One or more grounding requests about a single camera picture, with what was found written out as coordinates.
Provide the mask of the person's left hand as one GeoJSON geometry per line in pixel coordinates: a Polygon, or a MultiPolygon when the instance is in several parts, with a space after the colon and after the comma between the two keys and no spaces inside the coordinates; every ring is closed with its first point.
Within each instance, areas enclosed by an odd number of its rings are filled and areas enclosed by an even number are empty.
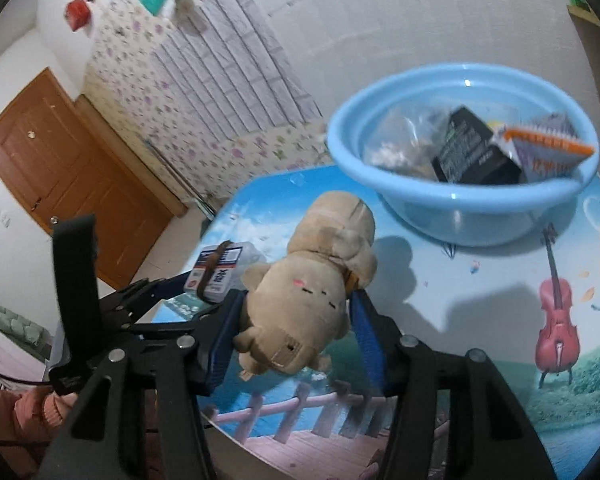
{"type": "Polygon", "coordinates": [[[78,397],[76,393],[62,396],[50,387],[35,387],[18,396],[14,406],[15,420],[21,428],[35,425],[56,429],[66,420],[78,397]]]}

